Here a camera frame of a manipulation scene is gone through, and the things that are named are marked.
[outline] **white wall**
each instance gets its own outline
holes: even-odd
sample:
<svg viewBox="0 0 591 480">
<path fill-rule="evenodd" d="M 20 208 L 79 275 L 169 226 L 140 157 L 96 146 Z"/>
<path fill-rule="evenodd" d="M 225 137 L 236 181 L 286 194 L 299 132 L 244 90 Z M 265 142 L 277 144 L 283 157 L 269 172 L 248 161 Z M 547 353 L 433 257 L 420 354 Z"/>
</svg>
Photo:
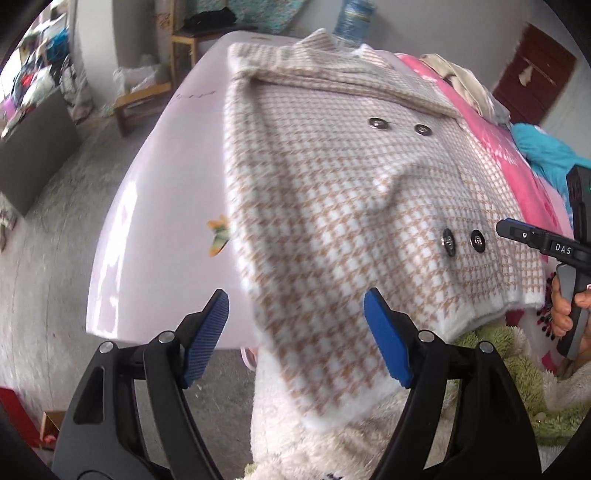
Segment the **white wall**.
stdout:
<svg viewBox="0 0 591 480">
<path fill-rule="evenodd" d="M 439 53 L 487 87 L 500 80 L 530 16 L 531 0 L 374 0 L 368 43 L 415 56 Z M 294 23 L 303 34 L 332 31 L 341 0 L 310 0 Z"/>
<path fill-rule="evenodd" d="M 144 53 L 157 55 L 154 15 L 154 0 L 114 0 L 113 30 L 120 67 L 137 67 Z"/>
<path fill-rule="evenodd" d="M 591 158 L 591 67 L 566 27 L 543 0 L 534 1 L 530 23 L 577 57 L 572 77 L 541 126 L 579 155 Z"/>
<path fill-rule="evenodd" d="M 113 72 L 119 66 L 113 30 L 113 0 L 78 0 L 77 19 L 77 37 L 80 38 L 86 77 L 95 104 L 101 108 L 113 103 L 117 95 L 113 82 Z"/>
<path fill-rule="evenodd" d="M 113 72 L 157 54 L 154 0 L 77 0 L 76 41 L 98 108 L 117 97 Z"/>
<path fill-rule="evenodd" d="M 179 29 L 183 25 L 183 19 L 185 18 L 186 5 L 183 1 L 177 1 L 176 6 L 176 25 L 174 30 Z M 156 17 L 156 39 L 158 49 L 158 59 L 162 64 L 170 65 L 170 34 L 172 26 L 171 12 L 172 3 L 171 0 L 154 0 L 154 11 Z"/>
<path fill-rule="evenodd" d="M 80 42 L 80 20 L 78 19 L 78 2 L 68 2 L 68 28 L 70 29 L 70 55 L 74 62 L 74 68 L 78 75 L 86 75 L 84 61 L 82 60 L 82 43 Z"/>
</svg>

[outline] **concrete floor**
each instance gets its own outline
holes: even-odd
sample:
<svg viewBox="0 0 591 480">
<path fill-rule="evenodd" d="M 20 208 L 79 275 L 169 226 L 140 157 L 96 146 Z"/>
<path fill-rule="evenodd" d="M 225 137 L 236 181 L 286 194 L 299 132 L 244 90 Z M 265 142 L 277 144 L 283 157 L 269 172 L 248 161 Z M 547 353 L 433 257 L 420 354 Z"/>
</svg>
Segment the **concrete floor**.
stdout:
<svg viewBox="0 0 591 480">
<path fill-rule="evenodd" d="M 96 243 L 125 172 L 152 130 L 144 119 L 126 138 L 113 119 L 79 126 L 83 145 L 49 182 L 0 255 L 0 385 L 14 388 L 40 424 L 43 410 L 67 408 L 101 339 L 85 332 Z M 166 465 L 144 382 L 142 427 L 152 461 Z M 254 375 L 238 351 L 216 352 L 186 392 L 201 434 L 225 478 L 243 475 L 250 454 Z"/>
</svg>

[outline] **blue gripper pad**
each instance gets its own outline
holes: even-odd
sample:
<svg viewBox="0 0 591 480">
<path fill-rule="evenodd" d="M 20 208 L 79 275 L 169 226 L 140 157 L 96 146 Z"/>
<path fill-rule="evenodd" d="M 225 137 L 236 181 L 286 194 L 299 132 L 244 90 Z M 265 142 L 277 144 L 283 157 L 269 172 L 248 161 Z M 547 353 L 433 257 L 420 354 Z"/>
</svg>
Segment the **blue gripper pad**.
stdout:
<svg viewBox="0 0 591 480">
<path fill-rule="evenodd" d="M 195 380 L 203 376 L 228 320 L 230 312 L 228 294 L 218 290 L 212 300 L 213 302 L 210 301 L 202 311 L 201 327 L 189 347 L 185 349 L 183 379 L 186 386 L 184 388 L 189 388 Z"/>
<path fill-rule="evenodd" d="M 390 376 L 404 388 L 410 388 L 413 372 L 408 360 L 408 349 L 390 320 L 391 310 L 381 295 L 369 290 L 363 298 L 363 313 Z"/>
</svg>

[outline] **floral pattern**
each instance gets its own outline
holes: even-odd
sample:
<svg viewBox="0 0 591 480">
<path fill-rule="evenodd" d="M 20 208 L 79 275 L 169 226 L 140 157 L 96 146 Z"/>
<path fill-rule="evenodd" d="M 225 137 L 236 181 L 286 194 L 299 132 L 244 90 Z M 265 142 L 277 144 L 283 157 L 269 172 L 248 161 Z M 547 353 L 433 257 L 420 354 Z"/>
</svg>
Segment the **floral pattern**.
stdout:
<svg viewBox="0 0 591 480">
<path fill-rule="evenodd" d="M 262 33 L 282 33 L 308 0 L 229 0 L 237 22 L 257 25 Z M 220 0 L 187 0 L 187 15 L 219 10 Z"/>
<path fill-rule="evenodd" d="M 540 308 L 536 315 L 538 316 L 538 325 L 541 325 L 542 332 L 545 332 L 546 337 L 550 337 L 554 340 L 554 334 L 552 333 L 552 280 L 556 276 L 556 272 L 552 273 L 546 280 L 546 295 L 545 302 L 542 308 Z"/>
</svg>

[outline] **human hand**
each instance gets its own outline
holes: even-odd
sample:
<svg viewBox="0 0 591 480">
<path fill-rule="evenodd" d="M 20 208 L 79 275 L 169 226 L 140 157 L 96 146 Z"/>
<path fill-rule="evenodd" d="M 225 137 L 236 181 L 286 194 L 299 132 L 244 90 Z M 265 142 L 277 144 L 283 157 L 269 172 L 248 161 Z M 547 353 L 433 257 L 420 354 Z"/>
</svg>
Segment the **human hand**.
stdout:
<svg viewBox="0 0 591 480">
<path fill-rule="evenodd" d="M 591 309 L 591 290 L 582 291 L 574 296 L 574 303 L 582 309 Z M 558 275 L 552 280 L 552 332 L 557 337 L 563 337 L 573 327 L 570 319 L 570 302 L 560 294 L 560 280 Z M 581 339 L 579 355 L 591 350 L 591 325 L 587 321 L 587 328 Z"/>
</svg>

